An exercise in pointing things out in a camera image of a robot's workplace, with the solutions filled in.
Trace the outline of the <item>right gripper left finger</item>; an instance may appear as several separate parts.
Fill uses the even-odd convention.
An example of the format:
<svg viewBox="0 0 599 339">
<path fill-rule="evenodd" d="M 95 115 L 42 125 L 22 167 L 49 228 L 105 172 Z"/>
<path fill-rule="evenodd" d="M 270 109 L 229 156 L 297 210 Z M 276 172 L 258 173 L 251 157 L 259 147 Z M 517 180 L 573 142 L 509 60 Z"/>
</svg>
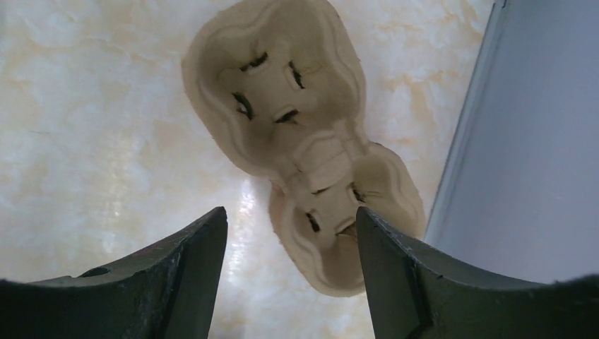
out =
<svg viewBox="0 0 599 339">
<path fill-rule="evenodd" d="M 1 281 L 2 338 L 206 338 L 227 244 L 227 213 L 78 277 Z"/>
</svg>

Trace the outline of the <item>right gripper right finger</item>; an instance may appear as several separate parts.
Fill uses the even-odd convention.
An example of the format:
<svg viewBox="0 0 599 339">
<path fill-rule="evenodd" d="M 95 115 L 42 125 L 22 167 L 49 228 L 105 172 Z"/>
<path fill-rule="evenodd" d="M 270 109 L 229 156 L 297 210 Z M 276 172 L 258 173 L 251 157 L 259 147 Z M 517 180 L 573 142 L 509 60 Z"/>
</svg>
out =
<svg viewBox="0 0 599 339">
<path fill-rule="evenodd" d="M 542 284 L 472 266 L 366 207 L 357 240 L 377 338 L 597 338 L 598 276 Z"/>
</svg>

